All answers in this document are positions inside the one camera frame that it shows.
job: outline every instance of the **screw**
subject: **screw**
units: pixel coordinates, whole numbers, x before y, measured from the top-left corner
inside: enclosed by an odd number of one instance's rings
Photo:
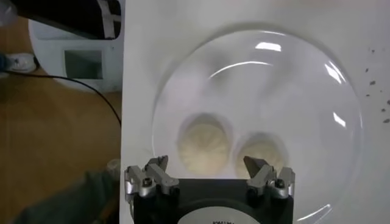
[[[276,179],[275,187],[276,188],[285,188],[285,182],[282,179]]]
[[[153,180],[150,177],[147,177],[142,180],[142,187],[150,187],[153,183]]]

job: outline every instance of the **label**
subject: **label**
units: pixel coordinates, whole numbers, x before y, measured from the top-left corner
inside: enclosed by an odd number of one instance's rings
[[[206,207],[184,215],[178,224],[260,224],[251,216],[227,207]]]

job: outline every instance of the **black cable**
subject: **black cable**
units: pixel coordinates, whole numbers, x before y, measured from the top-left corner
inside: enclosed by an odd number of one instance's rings
[[[62,77],[62,76],[56,76],[56,75],[33,75],[33,74],[25,74],[25,73],[20,73],[20,72],[12,72],[12,71],[7,71],[7,73],[11,74],[11,75],[18,75],[18,76],[24,76],[24,77],[33,77],[33,78],[44,78],[44,79],[63,79],[63,80],[67,80],[67,81],[72,81],[72,82],[76,82],[78,84],[81,84],[89,89],[92,89],[94,92],[96,92],[101,98],[103,98],[103,100],[109,105],[109,107],[111,108],[112,112],[114,112],[115,116],[116,116],[116,119],[118,120],[119,122],[119,126],[122,127],[122,121],[121,121],[121,118],[119,118],[119,115],[117,114],[116,110],[114,109],[114,107],[112,106],[112,104],[107,100],[107,98],[105,98],[105,96],[103,96],[103,94],[101,94],[97,89],[93,88],[92,86],[90,85],[87,85],[85,84],[84,82],[80,82],[78,80],[75,80],[75,79],[71,79],[71,78],[67,78],[67,77]]]

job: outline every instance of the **white table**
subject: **white table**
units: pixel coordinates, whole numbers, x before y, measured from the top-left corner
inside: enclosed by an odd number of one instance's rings
[[[386,223],[390,124],[383,121],[390,118],[389,10],[387,0],[127,0],[122,170],[142,166],[152,156],[156,92],[180,60],[211,37],[233,29],[277,29],[296,34],[335,58],[361,102],[366,143],[361,170],[343,198],[345,206],[334,209],[325,223]],[[369,85],[372,80],[376,85]],[[121,193],[120,221],[132,223]]]

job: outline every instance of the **black object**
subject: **black object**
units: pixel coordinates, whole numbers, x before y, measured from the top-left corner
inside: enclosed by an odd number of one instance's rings
[[[258,197],[253,189],[248,189],[246,180],[179,179],[179,189],[180,192],[173,195],[162,194],[159,187],[152,197],[136,195],[134,223],[176,224],[191,211],[212,206],[241,211],[261,224],[293,223],[294,199],[291,196],[286,199],[271,198],[269,194]]]
[[[97,0],[11,0],[11,2],[16,6],[20,16],[85,38],[107,39],[104,35],[102,11]],[[118,1],[108,0],[108,6],[111,14],[121,15]],[[120,33],[120,27],[120,22],[114,23],[115,38]]]
[[[117,114],[116,110],[114,109],[113,105],[110,103],[110,101],[107,100],[107,98],[104,97],[102,93],[100,93],[97,89],[93,88],[90,85],[85,84],[84,82],[80,82],[78,80],[70,79],[67,77],[62,77],[62,76],[55,76],[55,75],[33,75],[33,74],[25,74],[25,73],[19,73],[19,72],[12,72],[12,71],[7,71],[7,73],[11,75],[18,75],[18,76],[23,76],[23,77],[33,77],[33,78],[44,78],[44,79],[63,79],[71,82],[76,82],[78,84],[81,84],[89,89],[92,89],[94,92],[96,92],[103,100],[104,102],[107,103],[107,105],[111,108],[112,112],[114,113],[116,119],[119,122],[119,126],[122,126],[122,121],[119,115]]]
[[[277,188],[284,188],[285,187],[285,182],[282,179],[276,179],[275,187],[277,187]]]

